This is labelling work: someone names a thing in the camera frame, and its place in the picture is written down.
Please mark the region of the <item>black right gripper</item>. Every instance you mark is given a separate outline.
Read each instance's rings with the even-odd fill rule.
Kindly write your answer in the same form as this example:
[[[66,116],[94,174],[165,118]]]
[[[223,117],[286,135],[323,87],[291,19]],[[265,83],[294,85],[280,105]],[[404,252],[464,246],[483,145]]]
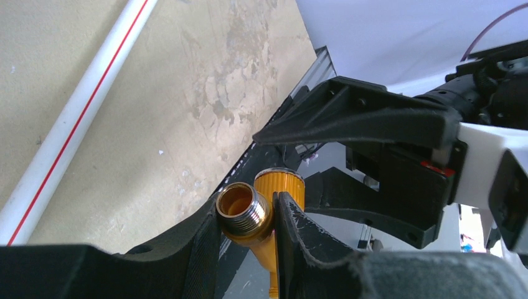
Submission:
[[[437,239],[443,210],[454,201],[466,155],[466,144],[455,140],[460,122],[454,108],[338,76],[315,86],[253,140],[346,143],[347,168],[374,183],[335,167],[317,172],[305,179],[305,211],[367,224],[423,249]]]

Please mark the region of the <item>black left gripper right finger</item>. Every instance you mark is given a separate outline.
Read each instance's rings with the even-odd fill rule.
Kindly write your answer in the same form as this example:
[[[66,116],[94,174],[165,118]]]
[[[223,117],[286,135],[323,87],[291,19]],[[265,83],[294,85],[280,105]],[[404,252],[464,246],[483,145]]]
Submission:
[[[526,298],[502,259],[459,252],[361,252],[273,195],[280,298]]]

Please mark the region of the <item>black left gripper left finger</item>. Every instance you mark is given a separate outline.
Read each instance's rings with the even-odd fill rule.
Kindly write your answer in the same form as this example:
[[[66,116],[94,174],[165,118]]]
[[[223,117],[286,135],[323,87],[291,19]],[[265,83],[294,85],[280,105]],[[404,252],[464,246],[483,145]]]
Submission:
[[[87,244],[1,248],[2,298],[213,298],[215,200],[124,254]]]

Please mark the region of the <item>orange water faucet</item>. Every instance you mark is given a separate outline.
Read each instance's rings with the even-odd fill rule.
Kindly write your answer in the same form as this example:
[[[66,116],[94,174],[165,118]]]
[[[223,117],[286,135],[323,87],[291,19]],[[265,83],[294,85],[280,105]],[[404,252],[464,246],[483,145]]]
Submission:
[[[269,297],[278,298],[278,269],[273,209],[274,193],[287,192],[304,210],[305,182],[288,168],[260,171],[253,184],[234,182],[216,198],[216,213],[222,232],[228,239],[248,247],[260,265],[270,274]]]

